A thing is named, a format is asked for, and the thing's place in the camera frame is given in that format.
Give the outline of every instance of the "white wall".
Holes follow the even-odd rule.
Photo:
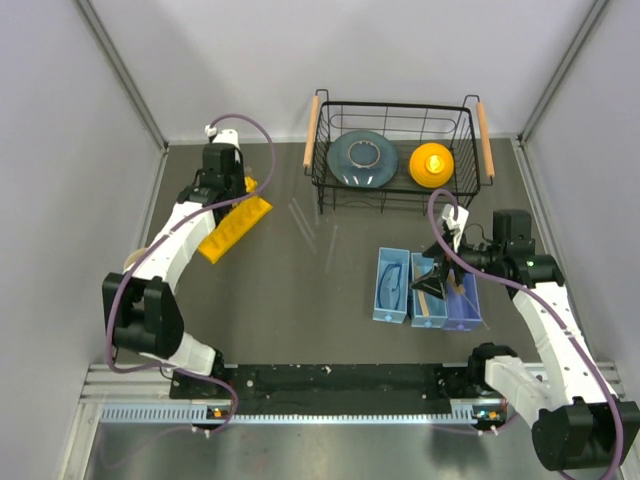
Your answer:
[[[0,465],[53,478],[159,153],[70,0],[0,7]]]
[[[201,142],[203,125],[229,111],[303,139],[322,87],[335,99],[455,105],[477,93],[493,133],[519,132],[591,4],[93,2],[172,142]]]
[[[640,3],[611,2],[530,141],[580,317],[640,400]]]

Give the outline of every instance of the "dish rack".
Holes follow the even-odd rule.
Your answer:
[[[478,147],[471,110],[467,102],[477,101],[477,116],[485,172],[488,183],[481,183]],[[331,173],[328,153],[339,136],[356,130],[370,130],[391,141],[398,152],[398,170],[391,181],[378,188],[344,185]],[[421,209],[427,212],[429,195],[435,188],[418,185],[409,174],[413,151],[427,142],[445,145],[454,159],[454,173],[446,188],[465,208],[480,192],[493,185],[495,170],[484,106],[478,95],[467,95],[462,106],[410,103],[351,102],[329,99],[329,91],[316,90],[311,107],[304,154],[305,174],[317,189],[320,213],[325,206]]]

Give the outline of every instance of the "light blue container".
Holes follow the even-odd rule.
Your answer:
[[[426,275],[433,268],[433,258],[423,257],[421,253],[411,254],[411,278]],[[411,298],[411,326],[422,328],[442,328],[447,321],[447,304],[433,295],[425,293],[429,314],[424,315],[420,307],[418,292],[412,290]]]
[[[374,320],[402,323],[407,318],[409,257],[409,250],[380,248],[373,304]]]
[[[443,330],[470,332],[482,324],[476,277],[466,274],[462,279],[462,284],[465,290],[464,295],[467,298],[456,293],[447,282],[447,311],[449,318],[442,326]]]

